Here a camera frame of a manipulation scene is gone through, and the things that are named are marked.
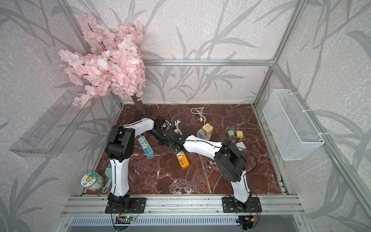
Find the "blue power strip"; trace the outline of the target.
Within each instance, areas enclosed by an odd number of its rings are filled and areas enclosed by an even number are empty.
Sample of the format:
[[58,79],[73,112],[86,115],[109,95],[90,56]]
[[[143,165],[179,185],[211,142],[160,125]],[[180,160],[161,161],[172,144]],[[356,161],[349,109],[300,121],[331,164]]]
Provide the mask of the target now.
[[140,136],[138,138],[138,142],[139,142],[141,148],[143,149],[145,155],[148,158],[154,156],[154,151],[153,151],[153,149],[151,148],[149,142],[147,141],[147,139],[144,136]]

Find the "round pink socket base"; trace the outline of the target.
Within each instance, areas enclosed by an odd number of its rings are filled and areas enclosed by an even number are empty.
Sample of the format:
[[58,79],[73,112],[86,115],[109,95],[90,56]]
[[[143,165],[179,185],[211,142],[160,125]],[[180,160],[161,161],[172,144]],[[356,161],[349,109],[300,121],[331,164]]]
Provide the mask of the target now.
[[199,129],[197,132],[197,137],[203,140],[210,141],[211,139],[211,134],[210,133],[205,133],[203,129]]

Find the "orange power strip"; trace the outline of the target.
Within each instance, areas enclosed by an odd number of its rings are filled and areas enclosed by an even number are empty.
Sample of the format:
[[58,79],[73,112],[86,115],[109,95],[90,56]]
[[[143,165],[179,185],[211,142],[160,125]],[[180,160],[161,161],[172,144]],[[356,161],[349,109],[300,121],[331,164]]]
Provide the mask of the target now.
[[178,158],[178,161],[183,169],[189,167],[189,162],[185,156],[185,153],[183,151],[180,151],[176,154],[176,157]]

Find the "green plug adapter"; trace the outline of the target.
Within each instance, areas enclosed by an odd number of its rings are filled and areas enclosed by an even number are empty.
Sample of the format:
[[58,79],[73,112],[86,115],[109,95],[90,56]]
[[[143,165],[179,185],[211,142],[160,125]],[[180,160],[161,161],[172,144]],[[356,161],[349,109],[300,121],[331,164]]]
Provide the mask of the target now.
[[235,136],[234,130],[227,130],[227,135],[228,137],[234,137]]

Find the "yellow plug adapter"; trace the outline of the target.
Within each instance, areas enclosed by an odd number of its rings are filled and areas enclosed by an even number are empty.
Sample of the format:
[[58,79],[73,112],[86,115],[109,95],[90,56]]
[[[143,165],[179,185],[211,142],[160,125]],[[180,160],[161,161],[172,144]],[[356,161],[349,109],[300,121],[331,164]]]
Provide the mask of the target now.
[[243,139],[243,132],[238,130],[238,131],[236,132],[236,138],[242,140],[242,139]]

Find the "white charger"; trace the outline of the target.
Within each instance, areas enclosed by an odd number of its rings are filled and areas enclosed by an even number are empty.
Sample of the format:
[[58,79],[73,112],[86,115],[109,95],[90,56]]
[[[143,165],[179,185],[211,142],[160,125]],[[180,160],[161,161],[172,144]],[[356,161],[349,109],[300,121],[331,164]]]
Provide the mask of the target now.
[[244,151],[244,150],[246,150],[246,146],[245,146],[245,144],[244,144],[243,142],[238,142],[238,143],[236,143],[235,145],[236,145],[236,147],[237,147],[240,151]]

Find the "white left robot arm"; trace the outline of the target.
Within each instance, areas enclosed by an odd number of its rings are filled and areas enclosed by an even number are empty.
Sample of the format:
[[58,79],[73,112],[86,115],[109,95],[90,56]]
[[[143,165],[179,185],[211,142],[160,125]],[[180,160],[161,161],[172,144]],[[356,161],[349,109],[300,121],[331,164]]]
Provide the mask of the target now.
[[112,166],[112,188],[108,196],[112,205],[125,209],[130,207],[128,162],[134,152],[135,138],[150,132],[158,141],[164,142],[164,124],[166,121],[163,117],[149,117],[111,129],[105,150]]

